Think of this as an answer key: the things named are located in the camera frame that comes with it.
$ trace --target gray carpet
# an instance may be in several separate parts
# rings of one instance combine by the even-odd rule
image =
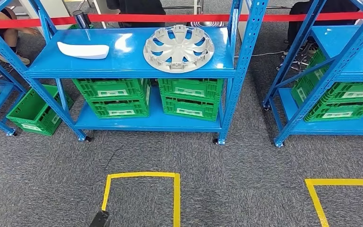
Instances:
[[[230,1],[206,4],[224,13]],[[265,23],[255,53],[284,49],[286,29]],[[22,34],[19,48],[33,59],[43,44]],[[94,142],[82,143],[63,123],[52,137],[0,131],[0,227],[86,227],[101,207],[106,175],[137,171],[181,174],[184,227],[319,227],[304,179],[363,178],[363,137],[291,136],[276,148],[273,116],[259,104],[278,64],[274,55],[252,58],[225,146],[213,145],[211,133],[179,132],[88,131]],[[76,117],[84,99],[64,84]],[[316,191],[331,227],[363,227],[363,186]],[[173,182],[114,179],[107,210],[113,227],[170,227]]]

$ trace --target shelf caster wheel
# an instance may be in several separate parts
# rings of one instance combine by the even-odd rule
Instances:
[[[86,136],[84,141],[89,143],[89,142],[93,141],[93,138]]]

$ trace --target yellow tape square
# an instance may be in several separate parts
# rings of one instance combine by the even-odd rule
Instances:
[[[305,179],[305,184],[307,185],[322,227],[329,227],[328,220],[315,191],[315,186],[363,186],[363,179]]]
[[[108,203],[109,191],[111,188],[111,181],[115,178],[124,177],[172,177],[173,178],[173,227],[180,226],[180,174],[166,173],[166,172],[133,172],[133,173],[119,173],[109,174],[106,177],[106,186],[104,192],[104,200],[102,202],[101,210],[106,210],[106,204]]]

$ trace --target person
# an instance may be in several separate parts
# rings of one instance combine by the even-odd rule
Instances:
[[[109,9],[121,14],[166,15],[160,0],[106,0]],[[119,27],[164,27],[164,22],[119,22]]]
[[[313,0],[307,2],[297,2],[290,10],[290,15],[307,14]],[[354,5],[351,0],[327,0],[321,13],[339,13],[339,12],[357,12],[360,9]],[[315,21],[314,25],[332,26],[332,25],[353,25],[355,20],[329,20],[329,21]],[[291,44],[294,42],[295,37],[300,30],[303,23],[297,21],[289,22],[289,28],[287,31],[287,48],[284,52],[286,55],[290,49]]]
[[[16,14],[9,8],[4,8],[0,12],[0,20],[12,20],[17,19]],[[30,64],[30,60],[20,56],[17,52],[17,38],[18,32],[24,32],[31,35],[37,35],[39,32],[35,29],[29,27],[22,27],[22,28],[0,28],[0,36],[6,42],[6,44],[13,50],[14,53],[17,54],[19,59],[25,64]],[[0,54],[0,60],[3,62],[8,61]]]

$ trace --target red barrier rope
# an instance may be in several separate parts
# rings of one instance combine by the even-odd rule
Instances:
[[[192,21],[228,21],[229,14],[200,14],[200,15],[137,15],[137,14],[89,14],[91,22],[192,22]],[[284,15],[284,14],[266,14],[264,22],[289,22],[303,21],[305,14],[301,15]],[[240,15],[239,21],[247,21],[248,15]],[[363,19],[363,12],[353,13],[321,13],[317,20],[357,20]],[[75,24],[74,17],[55,17],[52,18],[55,25]],[[13,27],[38,27],[41,26],[39,19],[18,19],[18,20],[0,20],[0,28]]]

